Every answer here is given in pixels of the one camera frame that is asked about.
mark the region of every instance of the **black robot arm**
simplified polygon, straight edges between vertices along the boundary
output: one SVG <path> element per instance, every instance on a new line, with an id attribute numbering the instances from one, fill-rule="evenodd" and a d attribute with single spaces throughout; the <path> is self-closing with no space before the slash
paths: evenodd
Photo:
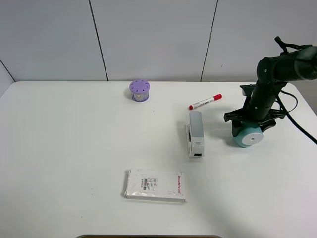
<path id="1" fill-rule="evenodd" d="M 279 37 L 275 41 L 283 52 L 260 60 L 256 84 L 240 86 L 246 96 L 243 108 L 224 114 L 225 122 L 232 121 L 233 137 L 239 134 L 243 123 L 257 124 L 262 132 L 274 127 L 275 119 L 283 119 L 286 115 L 285 110 L 271 108 L 282 88 L 290 81 L 317 78 L 317 47 L 287 44 Z M 287 47 L 296 51 L 289 53 Z"/>

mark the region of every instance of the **white stapler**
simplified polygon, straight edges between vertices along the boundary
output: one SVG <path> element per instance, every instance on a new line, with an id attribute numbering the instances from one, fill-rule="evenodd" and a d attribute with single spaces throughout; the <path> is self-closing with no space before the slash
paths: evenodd
<path id="1" fill-rule="evenodd" d="M 204 128 L 201 112 L 189 113 L 190 124 L 185 125 L 189 157 L 204 156 Z"/>

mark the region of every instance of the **purple cylindrical box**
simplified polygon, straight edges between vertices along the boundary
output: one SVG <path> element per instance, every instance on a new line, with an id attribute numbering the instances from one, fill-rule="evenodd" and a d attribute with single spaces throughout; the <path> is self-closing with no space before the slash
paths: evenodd
<path id="1" fill-rule="evenodd" d="M 135 80 L 130 83 L 132 99 L 136 102 L 144 102 L 149 98 L 150 84 L 146 80 Z"/>

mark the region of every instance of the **white marker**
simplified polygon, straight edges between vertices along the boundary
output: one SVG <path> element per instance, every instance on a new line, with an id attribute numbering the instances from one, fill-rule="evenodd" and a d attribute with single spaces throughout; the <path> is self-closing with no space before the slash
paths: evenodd
<path id="1" fill-rule="evenodd" d="M 221 95 L 221 94 L 218 94 L 218 95 L 216 95 L 216 96 L 213 96 L 212 98 L 207 98 L 207 99 L 202 100 L 202 101 L 200 101 L 200 102 L 194 103 L 194 104 L 190 105 L 188 108 L 189 108 L 189 110 L 192 110 L 192 109 L 195 109 L 195 108 L 200 107 L 200 106 L 202 106 L 202 105 L 205 105 L 205 104 L 207 104 L 207 103 L 216 101 L 216 100 L 218 100 L 218 99 L 220 99 L 220 98 L 222 98 L 222 95 Z"/>

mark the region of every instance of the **white box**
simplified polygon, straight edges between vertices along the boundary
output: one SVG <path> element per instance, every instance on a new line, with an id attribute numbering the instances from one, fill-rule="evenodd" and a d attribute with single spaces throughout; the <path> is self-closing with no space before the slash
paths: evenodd
<path id="1" fill-rule="evenodd" d="M 185 173 L 130 169 L 126 198 L 185 202 Z"/>

